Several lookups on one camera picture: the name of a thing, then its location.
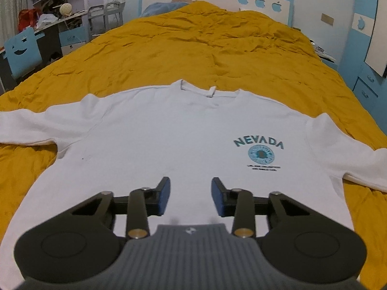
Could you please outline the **blue bedside drawer cabinet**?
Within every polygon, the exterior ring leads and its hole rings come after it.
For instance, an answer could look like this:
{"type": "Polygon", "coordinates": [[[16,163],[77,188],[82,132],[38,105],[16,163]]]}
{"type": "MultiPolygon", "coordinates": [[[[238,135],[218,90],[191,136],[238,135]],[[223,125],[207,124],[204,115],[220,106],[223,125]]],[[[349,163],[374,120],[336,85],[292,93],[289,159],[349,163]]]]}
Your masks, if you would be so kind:
{"type": "Polygon", "coordinates": [[[364,63],[357,76],[353,93],[386,134],[386,78],[379,76],[376,71],[364,63]]]}

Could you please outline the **dark study desk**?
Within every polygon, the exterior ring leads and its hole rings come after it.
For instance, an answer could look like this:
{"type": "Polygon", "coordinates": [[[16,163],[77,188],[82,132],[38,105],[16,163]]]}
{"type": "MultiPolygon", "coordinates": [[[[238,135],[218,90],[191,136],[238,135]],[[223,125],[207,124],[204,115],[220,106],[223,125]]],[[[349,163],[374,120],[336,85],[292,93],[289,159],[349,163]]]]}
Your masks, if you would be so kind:
{"type": "Polygon", "coordinates": [[[17,80],[13,79],[11,75],[8,60],[4,57],[5,48],[3,47],[1,49],[1,93],[14,89],[18,84],[27,79],[33,73],[43,69],[51,62],[62,58],[62,49],[65,46],[79,43],[85,44],[87,41],[87,36],[84,27],[80,26],[75,30],[75,33],[73,33],[72,30],[68,29],[66,23],[68,20],[80,20],[84,15],[86,15],[85,11],[76,13],[65,19],[58,20],[49,26],[38,29],[36,31],[34,30],[35,35],[44,33],[44,36],[37,40],[43,62],[33,71],[30,71],[28,74],[20,77],[17,80]]]}

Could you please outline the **white plastic bag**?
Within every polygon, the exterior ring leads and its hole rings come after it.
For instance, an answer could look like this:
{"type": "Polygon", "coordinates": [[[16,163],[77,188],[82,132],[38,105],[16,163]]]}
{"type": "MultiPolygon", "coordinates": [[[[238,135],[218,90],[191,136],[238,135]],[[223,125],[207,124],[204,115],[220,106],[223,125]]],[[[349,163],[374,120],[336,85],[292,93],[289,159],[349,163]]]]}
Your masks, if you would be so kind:
{"type": "Polygon", "coordinates": [[[42,14],[40,15],[38,22],[36,24],[36,29],[41,29],[46,26],[49,26],[59,20],[58,17],[56,17],[53,14],[42,14]]]}

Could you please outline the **cream round lamp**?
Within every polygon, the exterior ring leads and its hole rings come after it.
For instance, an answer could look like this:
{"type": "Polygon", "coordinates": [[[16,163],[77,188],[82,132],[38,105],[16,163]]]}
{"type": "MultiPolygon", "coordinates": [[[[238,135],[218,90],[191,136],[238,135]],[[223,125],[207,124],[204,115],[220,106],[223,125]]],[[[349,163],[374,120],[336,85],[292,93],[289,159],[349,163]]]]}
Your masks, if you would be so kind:
{"type": "Polygon", "coordinates": [[[64,3],[59,8],[59,13],[63,18],[70,17],[72,15],[72,5],[70,3],[64,3]]]}

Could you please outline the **white Nevada sweatshirt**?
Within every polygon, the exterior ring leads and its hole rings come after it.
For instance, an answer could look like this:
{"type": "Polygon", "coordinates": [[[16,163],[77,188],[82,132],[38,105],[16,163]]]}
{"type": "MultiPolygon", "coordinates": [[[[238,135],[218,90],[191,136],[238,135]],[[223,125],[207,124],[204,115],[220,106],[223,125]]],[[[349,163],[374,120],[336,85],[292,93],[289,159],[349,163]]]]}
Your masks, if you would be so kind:
{"type": "Polygon", "coordinates": [[[1,142],[58,147],[1,242],[3,289],[23,280],[13,256],[23,233],[104,190],[126,196],[169,177],[167,210],[151,219],[151,230],[219,222],[214,177],[257,196],[282,192],[347,227],[344,179],[386,190],[386,149],[347,136],[329,115],[312,118],[250,92],[202,90],[183,80],[89,94],[42,113],[3,112],[1,142]]]}

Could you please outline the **blue smiley chair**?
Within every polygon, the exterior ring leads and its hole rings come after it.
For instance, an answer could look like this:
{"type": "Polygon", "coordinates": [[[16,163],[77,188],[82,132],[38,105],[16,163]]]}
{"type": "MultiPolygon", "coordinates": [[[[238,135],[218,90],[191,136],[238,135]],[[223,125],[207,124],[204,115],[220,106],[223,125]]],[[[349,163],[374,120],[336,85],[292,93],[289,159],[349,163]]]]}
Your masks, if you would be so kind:
{"type": "Polygon", "coordinates": [[[43,36],[44,33],[35,35],[33,28],[27,27],[5,42],[4,57],[8,60],[13,79],[23,77],[43,62],[37,44],[43,36]]]}

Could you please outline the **grey metal folding rack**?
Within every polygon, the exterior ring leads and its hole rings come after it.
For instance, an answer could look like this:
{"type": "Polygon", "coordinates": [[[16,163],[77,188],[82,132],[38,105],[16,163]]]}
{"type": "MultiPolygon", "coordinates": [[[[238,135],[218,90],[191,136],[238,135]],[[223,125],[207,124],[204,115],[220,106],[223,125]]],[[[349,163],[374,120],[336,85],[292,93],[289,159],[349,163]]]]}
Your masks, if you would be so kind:
{"type": "Polygon", "coordinates": [[[124,3],[113,1],[105,5],[89,7],[87,11],[89,40],[122,26],[124,6],[124,3]]]}

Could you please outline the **mustard yellow bed quilt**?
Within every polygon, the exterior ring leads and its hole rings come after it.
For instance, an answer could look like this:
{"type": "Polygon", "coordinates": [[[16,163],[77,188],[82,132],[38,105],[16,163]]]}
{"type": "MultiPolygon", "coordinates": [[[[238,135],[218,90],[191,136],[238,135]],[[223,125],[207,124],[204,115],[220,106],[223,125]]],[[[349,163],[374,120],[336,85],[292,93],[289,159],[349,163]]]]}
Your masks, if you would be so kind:
{"type": "Polygon", "coordinates": [[[352,138],[386,147],[385,133],[304,34],[262,13],[228,12],[204,1],[108,31],[3,94],[1,110],[44,111],[87,94],[178,79],[241,88],[309,116],[327,113],[352,138]]]}

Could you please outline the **blue white wardrobe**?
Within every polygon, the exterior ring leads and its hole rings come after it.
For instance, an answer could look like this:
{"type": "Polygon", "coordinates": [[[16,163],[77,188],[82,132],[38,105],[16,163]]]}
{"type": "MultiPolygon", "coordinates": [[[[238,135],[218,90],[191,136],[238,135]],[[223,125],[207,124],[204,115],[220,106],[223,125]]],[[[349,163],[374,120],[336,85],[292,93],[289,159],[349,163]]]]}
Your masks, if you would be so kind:
{"type": "Polygon", "coordinates": [[[375,96],[380,94],[384,79],[366,62],[377,15],[378,0],[355,0],[352,23],[338,73],[350,89],[361,80],[375,96]]]}

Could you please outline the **blue pillow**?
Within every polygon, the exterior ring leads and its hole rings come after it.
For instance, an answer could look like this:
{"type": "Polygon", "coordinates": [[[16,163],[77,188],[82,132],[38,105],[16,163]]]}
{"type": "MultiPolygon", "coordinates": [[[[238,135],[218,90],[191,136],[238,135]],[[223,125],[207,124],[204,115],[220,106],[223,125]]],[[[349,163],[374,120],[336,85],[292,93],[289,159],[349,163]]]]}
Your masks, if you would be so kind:
{"type": "Polygon", "coordinates": [[[176,11],[177,9],[185,7],[186,5],[188,5],[188,3],[186,2],[152,3],[151,5],[145,8],[145,10],[141,13],[140,18],[162,15],[165,13],[176,11]]]}

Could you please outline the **red bag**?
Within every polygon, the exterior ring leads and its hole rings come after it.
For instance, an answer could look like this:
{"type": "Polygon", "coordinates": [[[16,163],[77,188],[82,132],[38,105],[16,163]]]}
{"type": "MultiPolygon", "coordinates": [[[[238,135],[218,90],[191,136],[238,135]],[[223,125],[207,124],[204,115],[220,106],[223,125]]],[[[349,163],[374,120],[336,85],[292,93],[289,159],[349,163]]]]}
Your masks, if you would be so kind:
{"type": "Polygon", "coordinates": [[[40,15],[42,15],[42,12],[39,8],[22,9],[18,13],[18,32],[28,27],[34,28],[40,15]]]}

